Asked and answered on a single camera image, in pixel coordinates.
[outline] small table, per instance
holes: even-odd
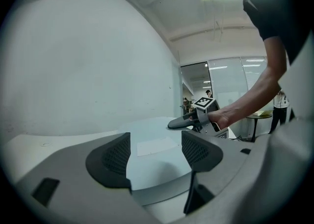
[[[268,118],[271,118],[271,117],[272,117],[271,114],[260,115],[260,116],[257,116],[257,115],[247,116],[247,119],[254,119],[254,132],[253,132],[253,136],[252,136],[251,142],[255,142],[255,132],[256,132],[257,120],[259,120],[259,119],[268,119]]]

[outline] white table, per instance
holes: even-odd
[[[145,164],[147,160],[150,158],[144,157],[145,162],[141,163],[141,160],[138,159],[136,155],[136,145],[137,143],[141,143],[149,140],[155,140],[158,138],[162,138],[165,135],[170,135],[171,138],[176,141],[181,148],[181,130],[169,130],[167,128],[167,123],[174,118],[157,118],[157,119],[147,119],[142,122],[133,122],[130,124],[126,124],[121,126],[119,130],[89,134],[89,135],[81,135],[81,136],[31,136],[31,135],[19,135],[1,146],[1,157],[3,162],[4,171],[7,174],[8,179],[12,184],[16,184],[25,174],[27,174],[32,168],[41,163],[44,159],[50,156],[52,153],[63,149],[65,147],[85,143],[88,141],[92,141],[98,138],[106,137],[109,135],[118,134],[120,132],[131,132],[131,151],[132,155],[130,157],[130,166],[131,170],[134,169],[137,165]],[[155,128],[145,128],[143,124],[153,124]],[[229,129],[229,138],[235,138],[233,132]],[[155,161],[162,161],[163,154],[165,152],[160,152],[154,155],[156,158]],[[180,159],[180,154],[177,150],[174,151],[174,155]],[[165,154],[165,160],[171,161],[171,155]],[[152,168],[158,171],[158,166],[150,161],[151,166],[146,166],[145,169]],[[188,171],[189,167],[186,166],[178,166],[179,175],[182,176]],[[156,182],[152,178],[147,176],[146,180],[137,180],[136,177],[132,176],[130,171],[127,171],[127,177],[132,182],[132,187],[134,189],[143,189],[149,186],[156,185]],[[173,174],[168,173],[168,176],[163,178],[163,183],[168,182],[171,179]],[[158,203],[150,204],[144,206],[144,208],[154,215],[157,219],[159,219],[163,223],[169,223],[171,221],[177,220],[179,218],[184,217],[183,207],[185,205],[188,188],[182,192],[176,192],[175,197],[161,201]]]

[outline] ceiling light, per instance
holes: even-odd
[[[261,65],[244,65],[243,67],[254,67],[254,66],[261,66]]]
[[[210,68],[210,70],[225,69],[227,67],[228,66],[212,67],[212,68]]]
[[[263,62],[265,59],[247,59],[246,62]]]

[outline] person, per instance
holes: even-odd
[[[210,90],[207,90],[207,91],[206,91],[206,94],[207,94],[207,96],[208,96],[209,98],[212,98],[212,94],[211,94],[211,91],[210,91]]]
[[[220,110],[208,113],[209,120],[216,122],[220,129],[258,111],[280,91],[278,80],[287,70],[286,52],[291,63],[299,54],[311,30],[305,23],[309,16],[301,14],[303,8],[300,1],[243,0],[244,11],[263,40],[267,67],[244,96]]]
[[[273,121],[271,122],[269,134],[271,134],[276,129],[278,121],[280,121],[280,125],[286,122],[288,106],[289,102],[287,97],[281,90],[274,98]]]

